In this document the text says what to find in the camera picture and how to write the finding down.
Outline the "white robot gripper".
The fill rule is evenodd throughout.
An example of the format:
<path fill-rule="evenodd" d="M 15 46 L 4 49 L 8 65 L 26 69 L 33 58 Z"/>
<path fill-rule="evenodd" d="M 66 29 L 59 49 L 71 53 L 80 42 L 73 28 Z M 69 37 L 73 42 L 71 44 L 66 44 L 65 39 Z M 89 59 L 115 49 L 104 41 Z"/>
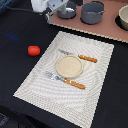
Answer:
<path fill-rule="evenodd" d="M 52 13 L 60 11 L 66 13 L 66 5 L 68 0 L 31 0 L 32 8 L 35 12 L 42 13 L 49 9 Z M 51 15 L 46 14 L 48 24 L 52 23 Z"/>

